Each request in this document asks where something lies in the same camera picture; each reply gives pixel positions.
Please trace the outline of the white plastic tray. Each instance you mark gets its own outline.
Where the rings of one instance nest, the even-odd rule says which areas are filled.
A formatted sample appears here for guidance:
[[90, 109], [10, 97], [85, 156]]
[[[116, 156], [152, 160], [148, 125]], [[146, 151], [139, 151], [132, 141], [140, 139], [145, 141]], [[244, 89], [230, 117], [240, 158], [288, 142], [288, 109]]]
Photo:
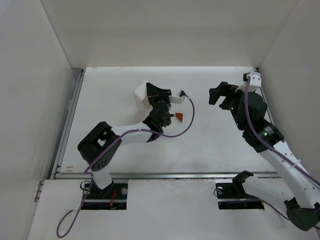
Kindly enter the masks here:
[[149, 115], [150, 111], [153, 109], [148, 100], [147, 83], [149, 83], [149, 81], [144, 81], [133, 92], [134, 100], [142, 120], [144, 120]]

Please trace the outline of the orange triangular wood block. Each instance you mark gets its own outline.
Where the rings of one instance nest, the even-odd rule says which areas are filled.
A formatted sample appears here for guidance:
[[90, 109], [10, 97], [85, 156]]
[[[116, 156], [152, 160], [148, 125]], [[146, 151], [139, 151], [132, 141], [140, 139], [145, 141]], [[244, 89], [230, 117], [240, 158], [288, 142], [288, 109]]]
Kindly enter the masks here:
[[184, 114], [181, 112], [176, 112], [175, 113], [175, 117], [182, 123], [183, 122], [183, 118], [184, 118]]

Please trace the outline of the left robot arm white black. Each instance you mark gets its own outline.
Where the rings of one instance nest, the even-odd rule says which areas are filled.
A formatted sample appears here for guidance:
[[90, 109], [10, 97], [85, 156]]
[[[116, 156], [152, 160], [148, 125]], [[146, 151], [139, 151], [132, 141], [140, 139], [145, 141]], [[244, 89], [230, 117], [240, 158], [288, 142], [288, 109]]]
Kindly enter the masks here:
[[113, 179], [109, 163], [120, 146], [150, 143], [164, 134], [163, 128], [171, 124], [170, 108], [172, 91], [145, 83], [147, 103], [151, 106], [148, 116], [134, 125], [111, 126], [99, 122], [77, 146], [81, 157], [87, 162], [95, 186], [102, 194], [111, 191]]

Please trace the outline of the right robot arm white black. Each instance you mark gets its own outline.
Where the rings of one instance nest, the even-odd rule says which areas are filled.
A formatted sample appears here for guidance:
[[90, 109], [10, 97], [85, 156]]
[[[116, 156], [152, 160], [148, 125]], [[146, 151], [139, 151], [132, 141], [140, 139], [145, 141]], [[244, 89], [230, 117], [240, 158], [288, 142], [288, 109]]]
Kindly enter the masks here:
[[239, 198], [256, 197], [282, 210], [302, 231], [317, 228], [320, 223], [320, 182], [310, 176], [292, 154], [282, 133], [265, 119], [267, 103], [256, 92], [221, 82], [209, 89], [210, 105], [220, 97], [219, 105], [229, 110], [244, 140], [280, 175], [287, 188], [261, 180], [250, 171], [232, 179], [231, 191]]

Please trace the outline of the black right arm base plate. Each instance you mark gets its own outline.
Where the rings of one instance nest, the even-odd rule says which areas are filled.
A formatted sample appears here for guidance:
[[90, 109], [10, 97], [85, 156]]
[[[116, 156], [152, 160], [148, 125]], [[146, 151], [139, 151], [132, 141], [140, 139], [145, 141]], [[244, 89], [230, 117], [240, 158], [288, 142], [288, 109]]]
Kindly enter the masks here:
[[264, 210], [264, 204], [253, 195], [243, 193], [232, 182], [216, 182], [213, 194], [220, 210]]

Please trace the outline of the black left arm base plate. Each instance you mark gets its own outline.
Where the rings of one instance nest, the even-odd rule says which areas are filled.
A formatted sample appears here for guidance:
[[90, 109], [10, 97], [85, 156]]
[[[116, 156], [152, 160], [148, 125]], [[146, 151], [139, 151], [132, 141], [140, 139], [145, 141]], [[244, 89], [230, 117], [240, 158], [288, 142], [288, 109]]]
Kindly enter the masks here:
[[92, 185], [81, 210], [126, 210], [128, 183], [112, 183], [107, 190], [101, 190]]

